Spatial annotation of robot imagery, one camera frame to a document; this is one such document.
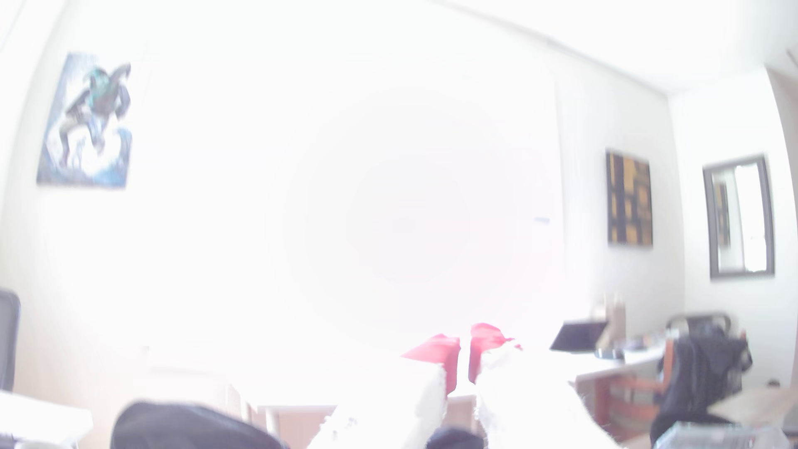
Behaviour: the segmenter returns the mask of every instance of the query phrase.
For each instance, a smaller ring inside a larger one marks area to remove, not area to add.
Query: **clear plastic container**
[[[654,449],[792,449],[778,427],[676,423]]]

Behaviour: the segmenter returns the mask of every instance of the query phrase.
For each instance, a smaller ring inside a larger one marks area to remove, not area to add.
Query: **white wall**
[[[787,146],[792,173],[792,191],[798,209],[798,81],[772,70],[768,70],[768,76],[779,108],[781,128],[784,131],[784,143]],[[798,386],[798,344],[792,366],[792,386]]]
[[[798,316],[798,228],[787,150],[766,70],[671,100],[685,224],[685,308],[725,310],[749,336],[754,365],[745,385],[792,378]],[[709,280],[702,168],[764,153],[772,195],[776,275]]]
[[[562,303],[563,225],[539,50],[426,2],[252,5],[71,2],[32,80],[0,279],[22,298],[17,391],[89,407],[82,447],[107,447],[136,397],[222,403],[217,379],[151,373],[144,344],[270,360],[557,325],[540,313]],[[35,185],[70,50],[132,59],[124,191]]]
[[[0,0],[0,180],[6,179],[28,89],[64,4],[65,0],[28,0],[22,8],[19,0]],[[0,182],[0,205],[5,192],[6,183]]]
[[[626,301],[631,334],[662,328],[683,309],[684,245],[679,172],[665,97],[555,54],[563,207],[571,295],[585,313],[604,293]],[[650,164],[653,247],[608,245],[607,148]]]

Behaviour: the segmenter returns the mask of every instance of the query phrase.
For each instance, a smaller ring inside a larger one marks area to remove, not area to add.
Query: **ceiling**
[[[767,65],[798,79],[798,0],[442,0],[662,91]]]

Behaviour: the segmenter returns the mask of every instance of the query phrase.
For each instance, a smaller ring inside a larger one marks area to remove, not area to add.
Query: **framed picture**
[[[36,175],[40,185],[124,187],[132,133],[129,62],[69,54],[47,119]]]
[[[654,245],[648,162],[606,152],[607,239],[610,243]]]

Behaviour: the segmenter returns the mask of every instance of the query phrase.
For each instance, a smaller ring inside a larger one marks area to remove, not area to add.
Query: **black chair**
[[[288,449],[280,440],[192,404],[137,402],[117,418],[111,449]]]
[[[10,290],[0,290],[0,390],[14,387],[19,332],[19,298]]]

